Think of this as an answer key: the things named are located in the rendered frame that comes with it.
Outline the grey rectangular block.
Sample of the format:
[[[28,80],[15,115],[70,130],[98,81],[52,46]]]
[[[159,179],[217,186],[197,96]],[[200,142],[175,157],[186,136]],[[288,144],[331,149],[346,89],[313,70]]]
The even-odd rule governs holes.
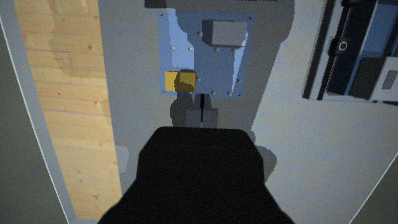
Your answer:
[[[213,21],[211,47],[245,46],[247,22]]]

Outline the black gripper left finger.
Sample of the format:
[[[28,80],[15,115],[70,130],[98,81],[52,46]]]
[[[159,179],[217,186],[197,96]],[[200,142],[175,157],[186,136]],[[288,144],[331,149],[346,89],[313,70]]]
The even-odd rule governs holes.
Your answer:
[[[201,128],[203,94],[196,93],[193,107],[186,109],[186,127]]]

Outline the yellow rectangular block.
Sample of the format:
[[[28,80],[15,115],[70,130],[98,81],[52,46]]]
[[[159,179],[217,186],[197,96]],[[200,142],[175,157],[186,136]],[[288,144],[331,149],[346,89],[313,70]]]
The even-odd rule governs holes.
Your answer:
[[[196,72],[166,71],[166,91],[195,92]]]

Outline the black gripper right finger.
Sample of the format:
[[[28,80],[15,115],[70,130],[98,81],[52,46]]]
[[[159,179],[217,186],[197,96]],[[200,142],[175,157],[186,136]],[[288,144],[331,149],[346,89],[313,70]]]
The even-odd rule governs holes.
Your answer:
[[[202,128],[217,128],[218,109],[212,108],[209,94],[203,94],[202,98]]]

